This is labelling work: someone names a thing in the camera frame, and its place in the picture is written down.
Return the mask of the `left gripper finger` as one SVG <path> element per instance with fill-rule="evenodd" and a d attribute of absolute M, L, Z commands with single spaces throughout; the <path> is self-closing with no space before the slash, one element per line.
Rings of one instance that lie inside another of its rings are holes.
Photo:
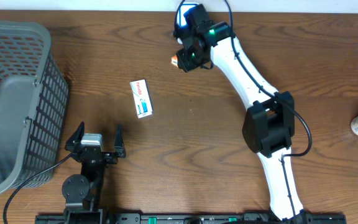
<path fill-rule="evenodd" d="M 66 146 L 77 146 L 81 144 L 82 137 L 85 133 L 85 124 L 82 121 L 77 127 L 76 131 L 68 138 Z"/>
<path fill-rule="evenodd" d="M 114 148 L 117 157 L 126 157 L 126 149 L 122 139 L 121 126 L 118 125 L 114 139 Z"/>

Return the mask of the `small orange box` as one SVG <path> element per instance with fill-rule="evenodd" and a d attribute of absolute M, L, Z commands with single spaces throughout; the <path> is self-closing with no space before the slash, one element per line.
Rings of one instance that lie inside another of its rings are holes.
<path fill-rule="evenodd" d="M 171 64 L 178 67 L 178 57 L 176 55 L 171 58 Z"/>

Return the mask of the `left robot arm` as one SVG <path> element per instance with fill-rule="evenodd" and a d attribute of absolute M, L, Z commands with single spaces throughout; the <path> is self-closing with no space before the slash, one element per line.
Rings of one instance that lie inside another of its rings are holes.
<path fill-rule="evenodd" d="M 106 208 L 99 208 L 104 173 L 108 165 L 117 164 L 119 158 L 126 157 L 121 127 L 118 126 L 114 138 L 113 152 L 104 150 L 101 134 L 85 133 L 85 124 L 65 143 L 71 158 L 81 164 L 81 172 L 69 176 L 62 185 L 65 209 L 65 223 L 115 223 L 114 215 Z"/>

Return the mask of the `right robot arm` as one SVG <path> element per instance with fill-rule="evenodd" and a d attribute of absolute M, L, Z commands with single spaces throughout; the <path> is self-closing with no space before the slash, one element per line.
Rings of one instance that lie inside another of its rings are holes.
<path fill-rule="evenodd" d="M 270 210 L 281 222 L 296 221 L 303 205 L 296 192 L 290 154 L 295 133 L 294 100 L 280 93 L 255 68 L 234 33 L 233 23 L 214 22 L 200 3 L 179 3 L 173 36 L 183 48 L 171 63 L 189 72 L 217 67 L 246 109 L 242 135 L 260 159 L 270 194 Z"/>

